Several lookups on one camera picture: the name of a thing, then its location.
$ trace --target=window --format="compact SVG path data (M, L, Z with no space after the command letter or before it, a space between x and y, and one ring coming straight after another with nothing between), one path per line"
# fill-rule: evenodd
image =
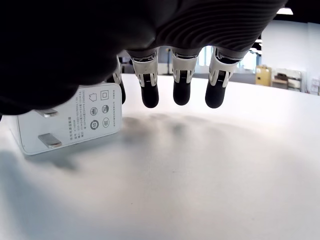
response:
M204 48L201 49L200 53L199 53L199 57L198 57L198 62L197 64L199 66L210 66L210 62L211 62L211 56L213 54L213 47L212 46L205 46ZM240 61L237 64L238 68L243 68L243 69L248 69L248 70L252 70L253 72L255 72L256 70L256 66L257 66L257 54L249 51L244 58L242 59L242 61Z

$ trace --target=black robotic palm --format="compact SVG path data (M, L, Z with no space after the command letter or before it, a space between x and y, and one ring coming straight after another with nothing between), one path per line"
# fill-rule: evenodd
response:
M17 115L66 102L79 85L118 76L127 50L144 104L158 103L157 47L171 46L174 100L188 102L197 56L214 46L205 100L223 101L232 69L286 0L73 1L39 6L8 1L1 8L0 113ZM141 66L150 66L141 70Z

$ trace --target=white table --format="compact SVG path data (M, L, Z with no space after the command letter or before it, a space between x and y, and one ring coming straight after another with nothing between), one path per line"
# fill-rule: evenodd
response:
M230 82L144 107L123 75L121 132L23 156L0 124L2 240L318 240L320 97Z

